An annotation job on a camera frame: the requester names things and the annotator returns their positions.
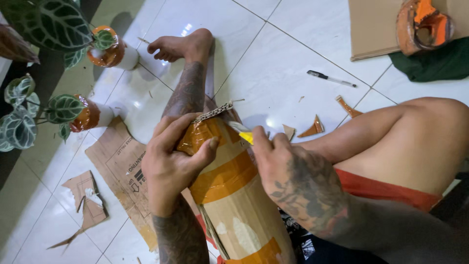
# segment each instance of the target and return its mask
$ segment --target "person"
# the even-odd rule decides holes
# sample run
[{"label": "person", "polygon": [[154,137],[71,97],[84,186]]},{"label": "person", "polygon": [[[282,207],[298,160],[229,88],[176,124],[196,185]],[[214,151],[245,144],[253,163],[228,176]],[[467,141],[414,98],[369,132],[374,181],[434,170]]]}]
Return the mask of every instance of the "person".
[{"label": "person", "polygon": [[[174,146],[204,109],[212,42],[210,31],[198,29],[148,46],[150,54],[159,50],[155,59],[186,60],[142,161],[161,263],[209,263],[203,229],[181,192],[214,160],[219,139],[193,156]],[[391,264],[461,263],[458,234],[427,212],[466,155],[467,131],[464,104],[421,98],[362,114],[300,144],[283,133],[270,141],[256,127],[252,149],[266,193],[311,234]],[[279,187],[286,190],[281,195]]]}]

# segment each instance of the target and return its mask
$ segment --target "thigh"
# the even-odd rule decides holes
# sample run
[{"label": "thigh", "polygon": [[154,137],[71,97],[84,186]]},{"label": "thigh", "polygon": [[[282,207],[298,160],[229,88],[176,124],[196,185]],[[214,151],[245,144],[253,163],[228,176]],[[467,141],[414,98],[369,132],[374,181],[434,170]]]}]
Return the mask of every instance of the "thigh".
[{"label": "thigh", "polygon": [[469,109],[448,99],[412,104],[379,142],[334,167],[441,195],[469,147]]}]

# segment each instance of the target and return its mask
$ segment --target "fingernail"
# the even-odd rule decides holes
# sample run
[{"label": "fingernail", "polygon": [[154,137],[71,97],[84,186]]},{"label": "fingernail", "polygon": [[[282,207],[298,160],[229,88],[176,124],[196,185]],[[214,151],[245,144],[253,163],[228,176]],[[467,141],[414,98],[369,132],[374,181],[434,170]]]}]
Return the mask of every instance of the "fingernail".
[{"label": "fingernail", "polygon": [[219,143],[219,138],[218,138],[218,137],[213,137],[213,138],[210,140],[209,147],[210,147],[212,150],[216,150],[217,147],[218,147],[218,143]]}]

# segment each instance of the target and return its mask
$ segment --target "foot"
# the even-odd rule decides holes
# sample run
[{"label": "foot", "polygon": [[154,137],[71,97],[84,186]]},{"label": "foot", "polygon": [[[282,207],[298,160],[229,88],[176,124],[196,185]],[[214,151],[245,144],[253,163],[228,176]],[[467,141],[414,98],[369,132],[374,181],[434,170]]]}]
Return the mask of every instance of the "foot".
[{"label": "foot", "polygon": [[147,50],[153,54],[159,49],[154,56],[155,60],[175,62],[185,58],[187,62],[193,62],[208,57],[212,42],[212,33],[208,29],[201,28],[186,37],[160,37],[149,44]]}]

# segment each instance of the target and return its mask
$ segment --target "green cloth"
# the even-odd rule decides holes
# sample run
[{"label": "green cloth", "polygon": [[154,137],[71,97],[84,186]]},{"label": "green cloth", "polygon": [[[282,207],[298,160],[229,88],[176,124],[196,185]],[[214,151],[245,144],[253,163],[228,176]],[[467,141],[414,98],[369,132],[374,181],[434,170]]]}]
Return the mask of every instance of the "green cloth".
[{"label": "green cloth", "polygon": [[453,40],[422,55],[407,57],[396,52],[389,56],[411,82],[461,80],[469,76],[469,37]]}]

